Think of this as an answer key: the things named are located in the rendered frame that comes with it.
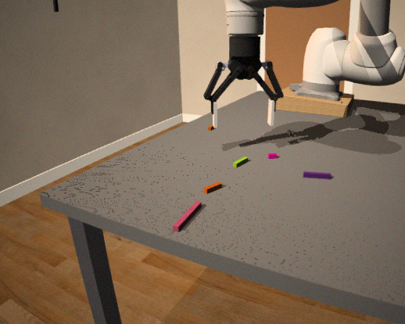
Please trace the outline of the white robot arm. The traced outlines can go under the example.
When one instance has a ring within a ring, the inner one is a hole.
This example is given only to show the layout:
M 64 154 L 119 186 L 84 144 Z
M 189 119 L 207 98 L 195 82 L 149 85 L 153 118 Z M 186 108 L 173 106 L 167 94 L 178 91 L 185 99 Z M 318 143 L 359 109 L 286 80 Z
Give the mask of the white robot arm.
M 308 8 L 338 0 L 224 0 L 227 34 L 263 34 L 264 8 Z M 238 12 L 236 12 L 238 11 Z M 294 95 L 339 101 L 340 81 L 362 85 L 393 85 L 403 79 L 405 50 L 389 29 L 390 0 L 360 0 L 360 29 L 352 41 L 338 28 L 318 28 L 308 41 L 303 83 L 290 84 Z M 351 44 L 352 43 L 352 44 Z M 341 94 L 341 95 L 340 95 Z

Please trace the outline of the pink rod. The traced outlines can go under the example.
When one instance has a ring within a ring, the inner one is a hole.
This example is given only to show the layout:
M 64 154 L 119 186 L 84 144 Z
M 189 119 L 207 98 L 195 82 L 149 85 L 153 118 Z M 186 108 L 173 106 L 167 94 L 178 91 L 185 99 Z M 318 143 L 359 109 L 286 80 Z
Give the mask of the pink rod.
M 194 214 L 201 208 L 202 204 L 196 201 L 173 225 L 173 230 L 175 232 L 180 232 L 180 230 L 187 224 L 187 222 L 194 216 Z

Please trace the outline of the lime green rod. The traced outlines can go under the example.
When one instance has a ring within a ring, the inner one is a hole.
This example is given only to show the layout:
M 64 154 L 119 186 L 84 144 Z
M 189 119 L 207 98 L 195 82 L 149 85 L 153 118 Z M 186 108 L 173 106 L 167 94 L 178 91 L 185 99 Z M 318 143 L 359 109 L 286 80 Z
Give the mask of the lime green rod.
M 248 157 L 243 157 L 242 159 L 235 161 L 233 167 L 239 167 L 246 162 L 248 162 Z

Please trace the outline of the purple rod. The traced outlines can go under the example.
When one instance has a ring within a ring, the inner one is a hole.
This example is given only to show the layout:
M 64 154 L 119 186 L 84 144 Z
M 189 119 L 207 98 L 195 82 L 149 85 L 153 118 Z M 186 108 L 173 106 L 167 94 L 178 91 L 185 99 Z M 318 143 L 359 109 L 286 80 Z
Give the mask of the purple rod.
M 331 179 L 331 173 L 319 173 L 319 172 L 303 172 L 304 178 L 323 178 L 323 179 Z

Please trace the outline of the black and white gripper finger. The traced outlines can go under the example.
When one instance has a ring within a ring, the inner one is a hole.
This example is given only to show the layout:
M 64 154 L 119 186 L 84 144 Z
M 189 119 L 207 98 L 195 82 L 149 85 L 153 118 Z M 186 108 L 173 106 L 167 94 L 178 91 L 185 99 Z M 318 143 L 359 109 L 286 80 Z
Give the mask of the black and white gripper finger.
M 261 62 L 262 67 L 265 69 L 267 72 L 267 75 L 271 81 L 271 84 L 274 88 L 275 93 L 271 91 L 271 89 L 267 86 L 265 81 L 262 79 L 262 77 L 257 73 L 255 68 L 253 66 L 249 66 L 249 71 L 253 74 L 254 79 L 258 82 L 258 84 L 261 86 L 261 88 L 267 93 L 267 95 L 270 97 L 269 98 L 269 104 L 268 104 L 268 120 L 267 123 L 270 126 L 274 126 L 274 112 L 276 110 L 276 101 L 279 98 L 283 98 L 283 92 L 281 90 L 281 87 L 278 83 L 278 80 L 274 74 L 273 71 L 273 63 L 271 61 L 266 61 L 266 62 Z M 276 89 L 276 90 L 275 90 Z
M 212 94 L 213 89 L 221 75 L 221 72 L 228 67 L 228 63 L 223 63 L 221 61 L 217 61 L 216 70 L 210 80 L 210 83 L 203 95 L 205 100 L 209 100 L 211 102 L 211 113 L 213 115 L 213 127 L 217 128 L 217 100 L 223 94 L 223 92 L 227 89 L 227 87 L 236 79 L 236 77 L 243 71 L 243 67 L 239 66 L 236 71 L 232 74 L 230 73 L 227 78 L 223 81 L 220 87 Z M 212 95 L 211 95 L 212 94 Z

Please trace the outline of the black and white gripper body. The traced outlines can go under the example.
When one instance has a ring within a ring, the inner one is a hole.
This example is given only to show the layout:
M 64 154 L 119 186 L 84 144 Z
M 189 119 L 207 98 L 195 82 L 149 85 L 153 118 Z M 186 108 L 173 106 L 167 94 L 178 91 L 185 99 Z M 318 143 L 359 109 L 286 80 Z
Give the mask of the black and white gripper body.
M 228 69 L 233 74 L 239 66 L 243 67 L 243 71 L 236 77 L 239 80 L 251 80 L 254 78 L 253 74 L 249 71 L 249 66 L 253 66 L 257 72 L 260 70 L 260 68 L 262 67 L 262 63 L 260 62 L 259 36 L 229 36 Z

